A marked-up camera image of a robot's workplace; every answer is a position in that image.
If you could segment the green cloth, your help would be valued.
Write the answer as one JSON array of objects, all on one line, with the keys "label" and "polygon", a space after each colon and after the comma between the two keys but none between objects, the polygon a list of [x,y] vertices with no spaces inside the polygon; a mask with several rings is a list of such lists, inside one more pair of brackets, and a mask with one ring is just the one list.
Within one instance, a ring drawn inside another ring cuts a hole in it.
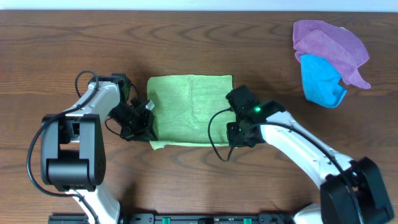
[{"label": "green cloth", "polygon": [[233,89],[231,75],[168,75],[151,77],[147,98],[155,104],[154,150],[168,145],[186,147],[227,146],[226,125],[236,120],[225,96]]}]

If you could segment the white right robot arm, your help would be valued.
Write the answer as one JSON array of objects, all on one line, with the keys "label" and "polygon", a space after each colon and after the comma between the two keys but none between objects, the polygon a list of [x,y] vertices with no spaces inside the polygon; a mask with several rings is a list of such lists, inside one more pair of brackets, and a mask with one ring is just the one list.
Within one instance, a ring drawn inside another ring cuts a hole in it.
[{"label": "white right robot arm", "polygon": [[394,219],[381,172],[368,157],[356,161],[328,146],[275,101],[228,102],[237,118],[228,125],[231,146],[274,146],[318,187],[320,203],[292,215],[291,223],[388,223]]}]

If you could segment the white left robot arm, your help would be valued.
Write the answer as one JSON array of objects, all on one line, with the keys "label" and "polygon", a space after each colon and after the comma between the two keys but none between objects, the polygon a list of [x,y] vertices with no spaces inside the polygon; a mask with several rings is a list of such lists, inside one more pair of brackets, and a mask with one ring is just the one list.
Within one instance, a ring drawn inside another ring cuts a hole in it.
[{"label": "white left robot arm", "polygon": [[129,99],[134,85],[123,73],[95,75],[79,100],[61,115],[43,117],[40,173],[47,185],[70,196],[82,215],[51,215],[49,223],[129,223],[106,183],[106,153],[101,129],[108,119],[125,141],[156,141],[154,103]]}]

